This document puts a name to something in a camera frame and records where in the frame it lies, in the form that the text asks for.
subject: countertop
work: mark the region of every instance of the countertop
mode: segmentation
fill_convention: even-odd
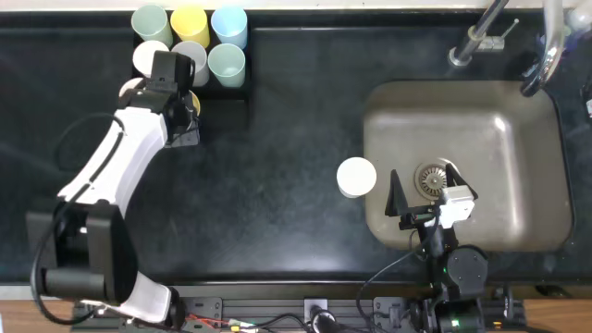
[[[129,17],[0,17],[2,284],[27,282],[31,201],[55,196],[73,176],[52,163],[56,138],[78,117],[116,109],[132,74]],[[343,160],[363,155],[365,100],[391,80],[519,80],[517,59],[535,49],[542,13],[505,11],[491,34],[516,17],[503,53],[476,55],[458,70],[446,54],[479,13],[249,12],[249,127],[163,150],[148,166],[126,216],[142,272],[171,284],[359,281],[404,255],[374,238],[364,199],[346,199],[335,179]],[[547,87],[561,122],[573,236],[555,252],[490,253],[490,282],[592,278],[592,129],[579,95],[590,58],[592,43],[581,43]],[[74,142],[71,155],[90,155],[103,125]],[[426,282],[425,264],[411,258],[383,279]]]

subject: stainless steel sink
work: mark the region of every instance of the stainless steel sink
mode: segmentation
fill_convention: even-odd
[[[523,97],[520,82],[383,84],[364,113],[364,156],[377,173],[376,186],[365,196],[366,222],[388,246],[407,249],[411,232],[384,215],[390,170],[397,169],[409,205],[422,205],[445,186],[440,168],[446,161],[479,194],[471,218],[454,226],[461,244],[546,251],[570,234],[555,107],[542,91]]]

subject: sink drain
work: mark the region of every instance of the sink drain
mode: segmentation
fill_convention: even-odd
[[[442,189],[448,186],[446,181],[446,160],[439,159],[436,163],[424,163],[415,170],[415,188],[430,201],[438,199]]]

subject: wooden floor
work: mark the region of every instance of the wooden floor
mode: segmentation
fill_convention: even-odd
[[[551,332],[592,331],[592,300],[532,300],[524,303],[528,323],[532,327]],[[68,302],[54,301],[47,304],[56,315],[67,318],[70,314]],[[0,301],[0,315],[4,333],[69,332],[68,327],[45,320],[30,301]]]

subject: chrome faucet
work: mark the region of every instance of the chrome faucet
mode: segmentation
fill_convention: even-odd
[[[494,19],[501,13],[509,0],[494,0],[483,17],[467,32],[467,36],[459,47],[453,47],[449,51],[449,61],[455,67],[467,66],[473,59],[474,52],[501,51],[504,46],[504,37],[517,23],[506,31],[501,37],[487,37],[487,30]],[[525,81],[520,88],[522,95],[530,97],[537,93],[550,79],[559,64],[564,46],[563,35],[563,5],[561,0],[543,0],[545,14],[545,51],[541,60],[528,69]]]

